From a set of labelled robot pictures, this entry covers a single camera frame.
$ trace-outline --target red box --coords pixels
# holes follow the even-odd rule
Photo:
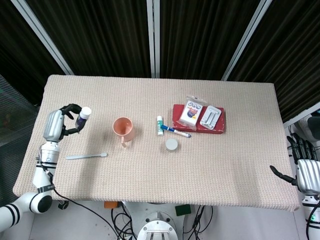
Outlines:
[[[196,131],[192,130],[188,126],[183,126],[178,123],[182,112],[184,111],[185,105],[183,104],[174,104],[173,111],[172,111],[172,128],[182,131],[182,132],[197,132],[197,133],[204,133],[204,134],[223,134],[226,130],[226,113],[225,109],[222,107],[217,107],[217,109],[221,110],[221,115],[214,126],[214,129],[210,130],[205,128],[204,126],[200,125],[200,120],[202,119],[203,115],[206,112],[207,107],[204,106],[202,111],[199,115],[198,122],[196,123]]]

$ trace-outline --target plastic blister pack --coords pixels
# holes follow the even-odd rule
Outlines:
[[[192,130],[196,131],[197,121],[203,106],[206,104],[207,102],[203,99],[199,99],[195,96],[187,96],[186,104],[184,105],[184,109],[178,123],[183,126],[190,127]]]
[[[214,106],[208,106],[200,120],[200,125],[207,129],[214,129],[222,111]]]

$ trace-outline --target orange object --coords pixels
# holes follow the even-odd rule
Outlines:
[[[135,137],[135,131],[132,121],[127,117],[119,117],[113,123],[113,131],[121,138],[123,147],[125,142],[131,141]]]
[[[104,208],[105,209],[116,209],[119,205],[118,201],[105,201]]]

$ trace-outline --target small bottle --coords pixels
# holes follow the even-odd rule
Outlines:
[[[81,112],[79,113],[78,118],[75,121],[75,127],[78,128],[83,121],[87,121],[91,112],[92,111],[89,107],[87,107],[87,106],[83,107],[81,109]]]
[[[164,118],[162,116],[157,116],[156,117],[156,124],[157,124],[158,136],[163,136],[164,130],[161,128],[161,125],[164,124]]]

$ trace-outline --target white robotic arm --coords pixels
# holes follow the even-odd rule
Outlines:
[[[49,114],[43,134],[46,142],[39,148],[32,181],[37,192],[27,192],[13,203],[0,207],[0,232],[18,224],[23,213],[42,214],[51,207],[52,190],[55,189],[52,181],[60,152],[58,142],[64,136],[78,133],[86,124],[84,120],[77,128],[66,130],[65,115],[74,119],[70,112],[79,114],[81,109],[76,104],[69,104]]]
[[[302,206],[306,220],[306,236],[308,240],[320,239],[320,161],[314,146],[300,138],[296,133],[287,136],[291,144],[292,156],[296,164],[296,178],[283,175],[274,166],[272,172],[279,178],[297,186],[304,194]]]

